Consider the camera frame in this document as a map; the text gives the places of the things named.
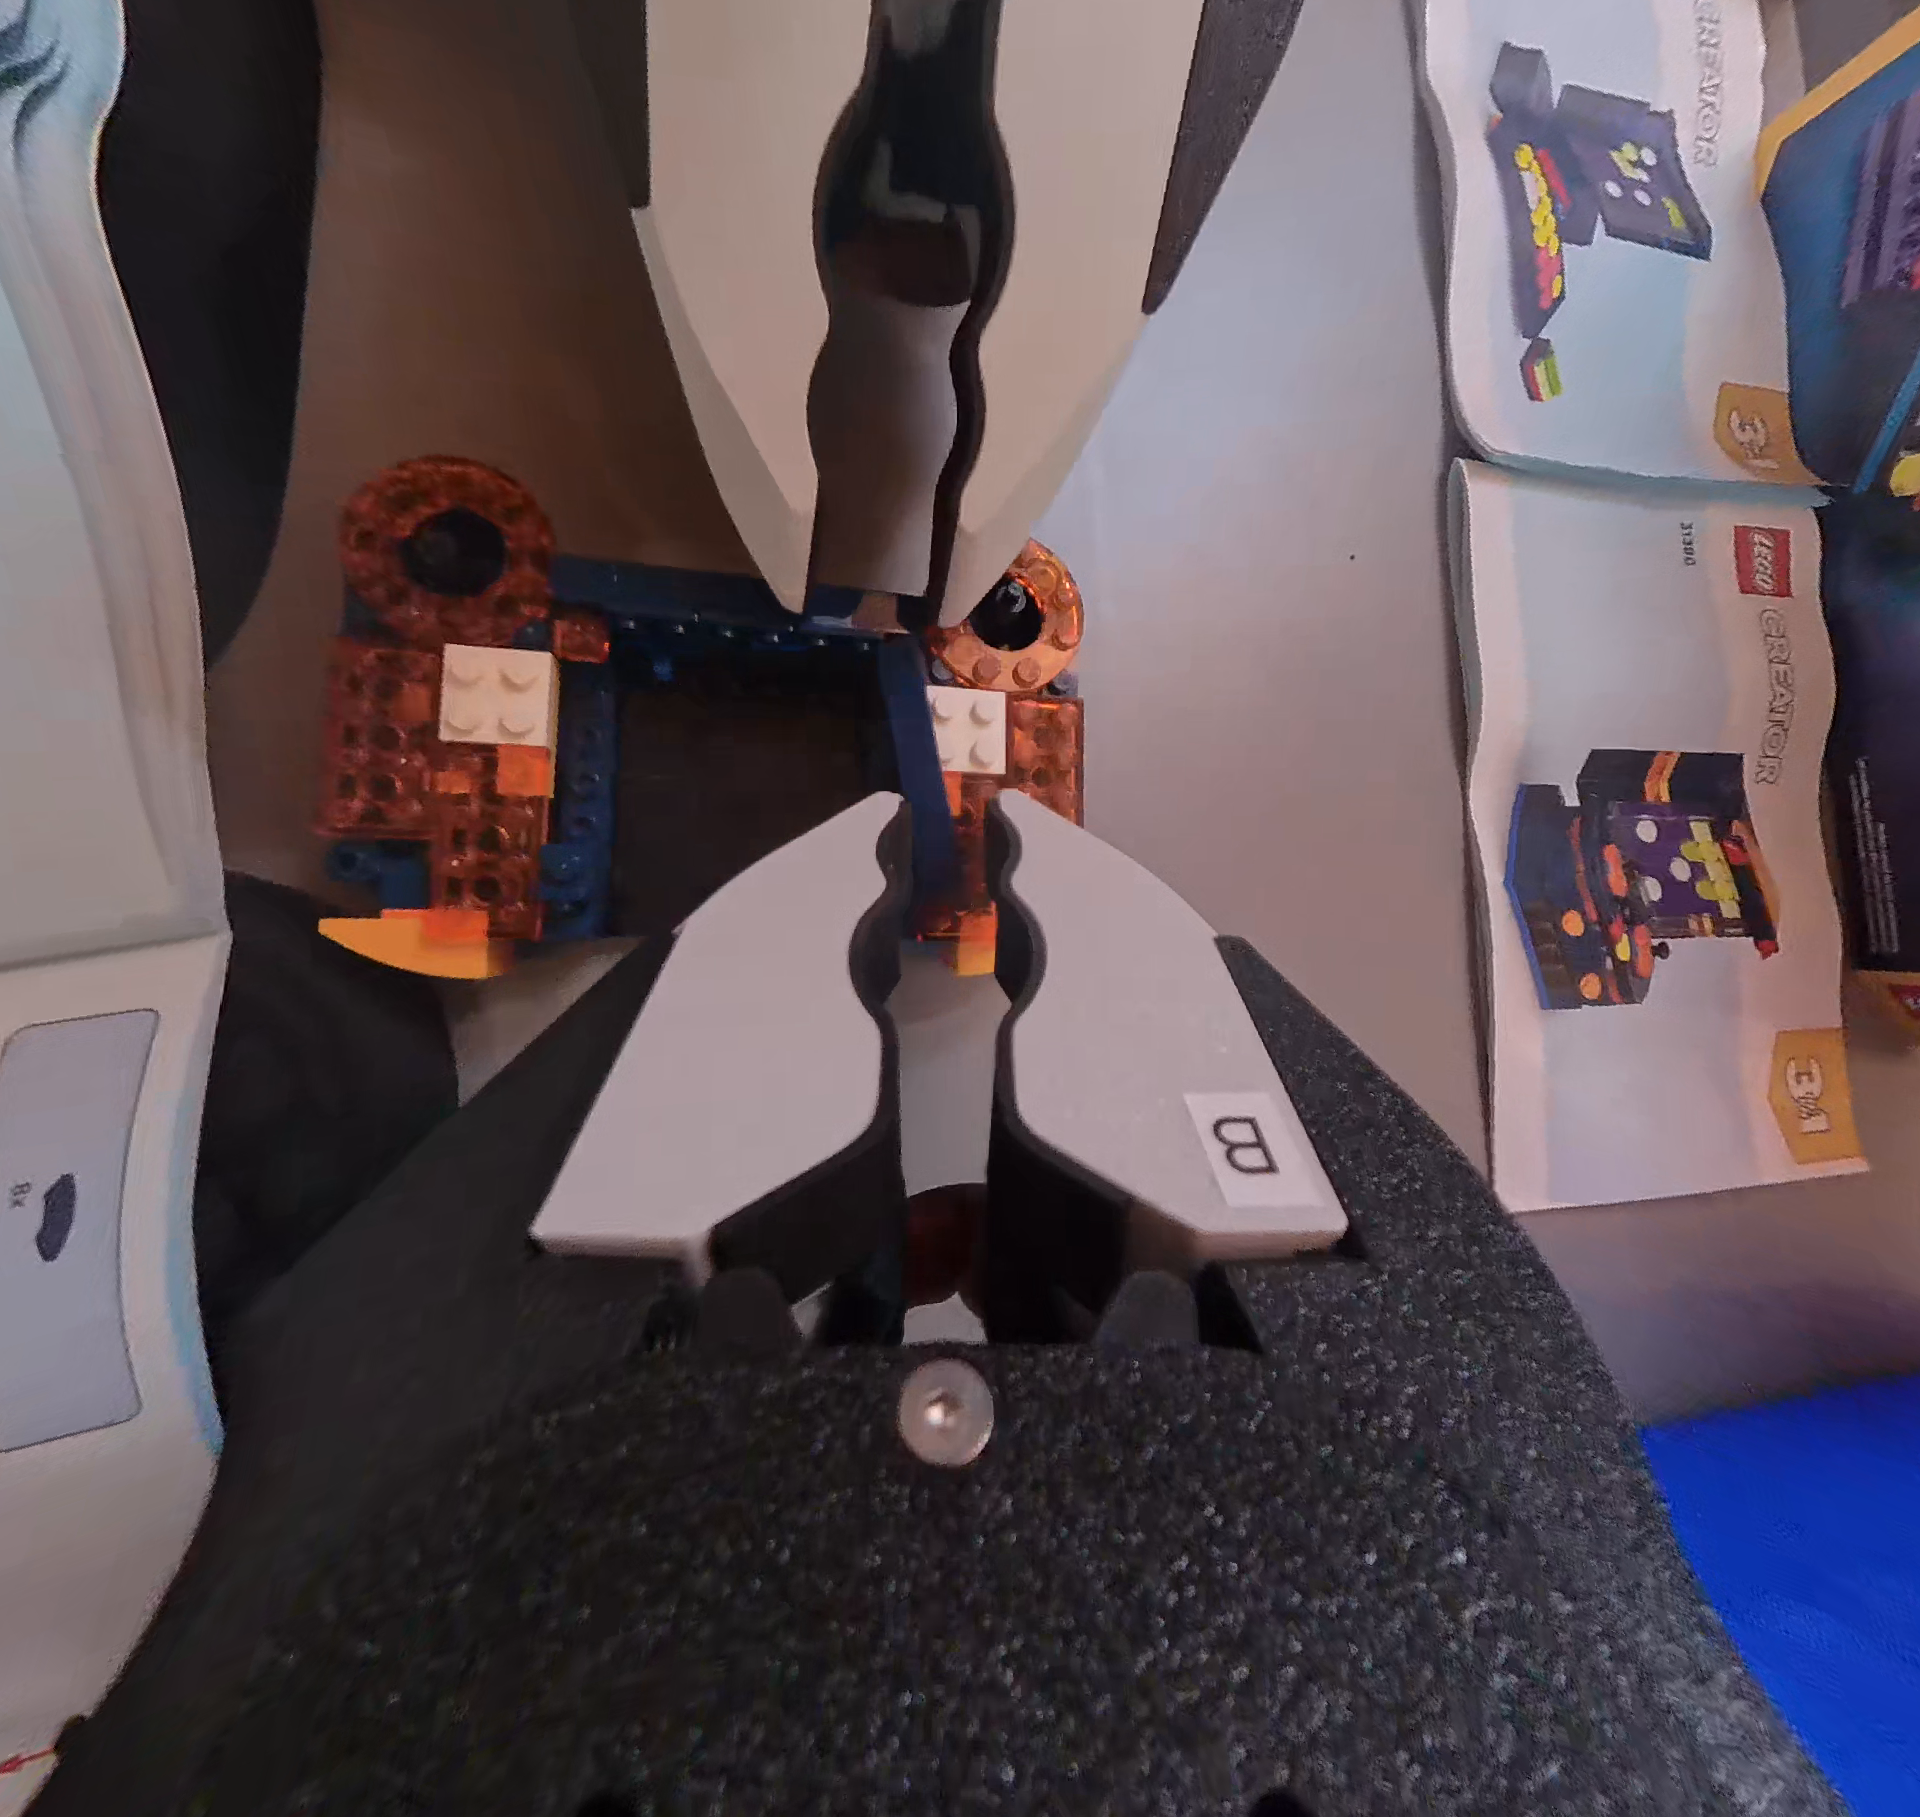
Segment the toy brick set box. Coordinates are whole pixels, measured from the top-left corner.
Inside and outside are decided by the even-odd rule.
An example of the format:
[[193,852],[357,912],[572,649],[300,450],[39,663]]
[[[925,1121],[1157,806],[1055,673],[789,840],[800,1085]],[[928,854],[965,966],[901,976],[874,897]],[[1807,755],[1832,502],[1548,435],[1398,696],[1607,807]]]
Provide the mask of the toy brick set box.
[[1763,127],[1787,406],[1816,511],[1847,959],[1918,1020],[1918,15]]

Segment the large blue plastic bin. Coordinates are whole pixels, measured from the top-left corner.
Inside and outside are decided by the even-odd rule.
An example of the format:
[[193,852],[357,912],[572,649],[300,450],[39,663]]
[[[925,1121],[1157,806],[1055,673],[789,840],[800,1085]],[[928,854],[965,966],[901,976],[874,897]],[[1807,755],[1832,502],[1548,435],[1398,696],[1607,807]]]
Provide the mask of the large blue plastic bin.
[[1648,1426],[1696,1576],[1859,1814],[1918,1810],[1918,1377]]

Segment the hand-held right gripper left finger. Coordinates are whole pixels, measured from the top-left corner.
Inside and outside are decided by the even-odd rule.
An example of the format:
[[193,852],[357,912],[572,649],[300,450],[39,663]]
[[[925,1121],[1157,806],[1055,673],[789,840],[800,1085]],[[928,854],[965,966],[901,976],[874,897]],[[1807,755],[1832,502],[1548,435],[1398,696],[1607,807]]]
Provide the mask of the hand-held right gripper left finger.
[[905,802],[735,875],[668,943],[531,1220],[547,1253],[760,1271],[802,1301],[905,1224]]

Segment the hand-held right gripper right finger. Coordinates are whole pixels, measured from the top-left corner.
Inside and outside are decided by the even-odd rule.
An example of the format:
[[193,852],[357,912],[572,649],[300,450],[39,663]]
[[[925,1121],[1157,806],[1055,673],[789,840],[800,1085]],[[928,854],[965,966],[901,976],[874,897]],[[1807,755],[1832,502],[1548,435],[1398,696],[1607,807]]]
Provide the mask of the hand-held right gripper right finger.
[[1325,1253],[1346,1210],[1220,939],[1178,891],[1011,793],[999,910],[985,1286],[1111,1297],[1126,1276]]

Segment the instruction booklet arcade cabinet cover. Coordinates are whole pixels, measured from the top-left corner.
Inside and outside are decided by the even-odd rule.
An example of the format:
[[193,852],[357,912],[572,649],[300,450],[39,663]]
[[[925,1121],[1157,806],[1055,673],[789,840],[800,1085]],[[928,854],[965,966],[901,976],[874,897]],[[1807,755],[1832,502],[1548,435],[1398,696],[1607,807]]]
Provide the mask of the instruction booklet arcade cabinet cover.
[[1454,461],[1449,520],[1501,1204],[1857,1174],[1810,509]]

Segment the open instruction booklet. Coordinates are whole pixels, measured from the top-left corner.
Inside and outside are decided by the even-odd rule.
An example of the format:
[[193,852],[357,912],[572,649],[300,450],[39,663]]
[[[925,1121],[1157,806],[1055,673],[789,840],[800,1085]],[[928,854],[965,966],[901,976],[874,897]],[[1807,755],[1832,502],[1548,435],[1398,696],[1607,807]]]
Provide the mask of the open instruction booklet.
[[227,922],[201,606],[99,207],[122,0],[1,0],[1,1724],[105,1698],[223,1430],[193,1189]]

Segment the orange and blue brick model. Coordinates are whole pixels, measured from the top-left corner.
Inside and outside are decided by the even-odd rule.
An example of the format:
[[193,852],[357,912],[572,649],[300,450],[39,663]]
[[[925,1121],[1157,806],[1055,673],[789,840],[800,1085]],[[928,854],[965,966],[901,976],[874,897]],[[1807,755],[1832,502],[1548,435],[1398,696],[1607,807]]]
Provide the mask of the orange and blue brick model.
[[340,511],[316,826],[374,905],[320,934],[442,980],[537,943],[658,938],[874,791],[912,809],[908,934],[994,970],[985,806],[1084,816],[1084,601],[1027,543],[974,614],[572,556],[482,461],[381,468]]

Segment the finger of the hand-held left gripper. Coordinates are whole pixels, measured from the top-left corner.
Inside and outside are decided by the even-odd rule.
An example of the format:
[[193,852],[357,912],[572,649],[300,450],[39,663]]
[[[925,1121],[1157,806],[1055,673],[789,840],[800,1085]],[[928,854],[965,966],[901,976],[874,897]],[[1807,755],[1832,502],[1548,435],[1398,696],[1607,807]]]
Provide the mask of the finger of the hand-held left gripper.
[[1143,325],[1204,0],[999,0],[1008,241],[974,367],[939,617],[965,617],[1068,480]]
[[789,610],[929,594],[974,222],[905,186],[887,0],[644,0],[633,210],[707,470]]

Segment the instruction booklet purple figure cover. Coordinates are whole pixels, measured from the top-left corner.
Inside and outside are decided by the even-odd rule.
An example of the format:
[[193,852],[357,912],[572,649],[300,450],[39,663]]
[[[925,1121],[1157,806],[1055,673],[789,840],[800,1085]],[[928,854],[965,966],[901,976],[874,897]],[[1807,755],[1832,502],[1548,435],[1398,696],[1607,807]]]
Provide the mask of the instruction booklet purple figure cover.
[[1410,0],[1454,417],[1489,461],[1814,486],[1756,190],[1760,0]]

